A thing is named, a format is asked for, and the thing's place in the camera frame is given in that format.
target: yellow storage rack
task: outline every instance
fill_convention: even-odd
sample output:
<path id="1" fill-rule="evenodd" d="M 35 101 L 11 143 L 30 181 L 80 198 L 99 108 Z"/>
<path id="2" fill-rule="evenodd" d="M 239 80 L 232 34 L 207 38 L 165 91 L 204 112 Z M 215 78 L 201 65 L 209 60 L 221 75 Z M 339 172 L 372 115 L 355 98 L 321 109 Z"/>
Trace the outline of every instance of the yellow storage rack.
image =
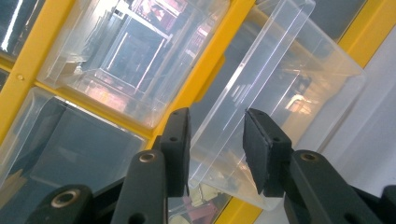
<path id="1" fill-rule="evenodd" d="M 151 147 L 154 136 L 161 134 L 163 131 L 165 119 L 161 120 L 155 129 L 148 130 L 114 111 L 106 110 L 89 98 L 81 98 L 68 90 L 52 89 L 36 80 L 42 63 L 45 61 L 53 41 L 75 2 L 76 0 L 47 0 L 17 61 L 13 63 L 0 57 L 0 68 L 10 73 L 4 88 L 0 92 L 0 144 L 20 110 L 27 92 L 34 86 L 38 86 L 91 111 L 93 114 L 146 137 L 149 140 L 148 147 Z M 171 111 L 190 106 L 193 102 L 200 100 L 224 62 L 222 56 L 224 50 L 226 50 L 254 2 L 254 0 L 231 1 L 230 8 L 218 30 L 175 101 L 168 107 L 164 118 L 167 118 Z M 364 67 L 396 24 L 395 9 L 396 1 L 394 0 L 368 0 L 339 45 L 358 64 Z M 231 199 L 216 223 L 252 223 L 260 212 L 261 209 L 253 205 Z"/>

